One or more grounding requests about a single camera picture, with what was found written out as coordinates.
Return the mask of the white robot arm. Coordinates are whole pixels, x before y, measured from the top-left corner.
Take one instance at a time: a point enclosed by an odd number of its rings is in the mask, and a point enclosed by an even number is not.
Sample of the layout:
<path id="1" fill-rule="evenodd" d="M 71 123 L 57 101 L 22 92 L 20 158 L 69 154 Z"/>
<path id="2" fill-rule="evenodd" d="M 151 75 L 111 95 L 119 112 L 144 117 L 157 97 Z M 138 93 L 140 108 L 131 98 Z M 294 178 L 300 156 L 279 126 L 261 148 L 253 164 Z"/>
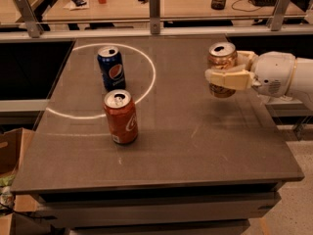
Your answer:
<path id="1" fill-rule="evenodd" d="M 258 94 L 295 98 L 313 110 L 313 61 L 293 54 L 267 52 L 256 55 L 239 51 L 237 63 L 223 70 L 213 67 L 205 71 L 213 85 L 226 89 L 253 88 Z"/>

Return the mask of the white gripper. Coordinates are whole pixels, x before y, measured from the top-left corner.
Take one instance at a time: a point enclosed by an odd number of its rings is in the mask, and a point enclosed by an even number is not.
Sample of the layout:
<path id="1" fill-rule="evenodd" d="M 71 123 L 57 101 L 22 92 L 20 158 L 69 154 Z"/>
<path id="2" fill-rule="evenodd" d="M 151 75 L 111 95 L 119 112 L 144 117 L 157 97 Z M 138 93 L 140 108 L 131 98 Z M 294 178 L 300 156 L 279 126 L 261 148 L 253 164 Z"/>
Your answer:
<path id="1" fill-rule="evenodd" d="M 257 56 L 253 51 L 243 50 L 237 54 L 239 71 L 209 69 L 204 73 L 206 80 L 213 85 L 234 90 L 246 90 L 252 86 L 259 94 L 272 97 L 281 97 L 287 93 L 295 65 L 293 54 L 268 52 Z"/>

